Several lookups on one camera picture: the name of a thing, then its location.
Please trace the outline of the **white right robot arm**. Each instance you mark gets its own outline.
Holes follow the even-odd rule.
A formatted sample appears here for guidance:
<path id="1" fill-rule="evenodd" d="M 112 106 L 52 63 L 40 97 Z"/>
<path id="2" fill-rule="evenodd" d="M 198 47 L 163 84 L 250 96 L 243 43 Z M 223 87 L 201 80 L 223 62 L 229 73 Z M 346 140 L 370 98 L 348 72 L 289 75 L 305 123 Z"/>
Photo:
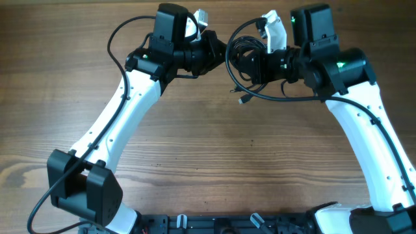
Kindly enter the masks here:
<path id="1" fill-rule="evenodd" d="M 355 153 L 368 205 L 331 202 L 307 215 L 315 233 L 414 233 L 415 168 L 384 110 L 375 73 L 358 48 L 341 51 L 325 3 L 291 11 L 294 47 L 275 10 L 253 21 L 260 38 L 233 41 L 229 60 L 255 85 L 303 80 L 335 116 Z"/>

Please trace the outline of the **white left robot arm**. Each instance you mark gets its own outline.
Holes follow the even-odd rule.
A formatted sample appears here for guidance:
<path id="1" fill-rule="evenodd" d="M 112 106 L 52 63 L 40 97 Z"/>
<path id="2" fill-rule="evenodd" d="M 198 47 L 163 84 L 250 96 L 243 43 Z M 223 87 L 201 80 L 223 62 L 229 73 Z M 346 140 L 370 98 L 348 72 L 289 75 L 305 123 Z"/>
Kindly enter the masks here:
<path id="1" fill-rule="evenodd" d="M 138 211 L 126 206 L 115 177 L 122 152 L 174 79 L 195 79 L 221 65 L 225 44 L 207 29 L 203 10 L 162 3 L 143 43 L 120 65 L 120 84 L 88 132 L 47 160 L 53 206 L 79 218 L 79 233 L 137 233 Z"/>

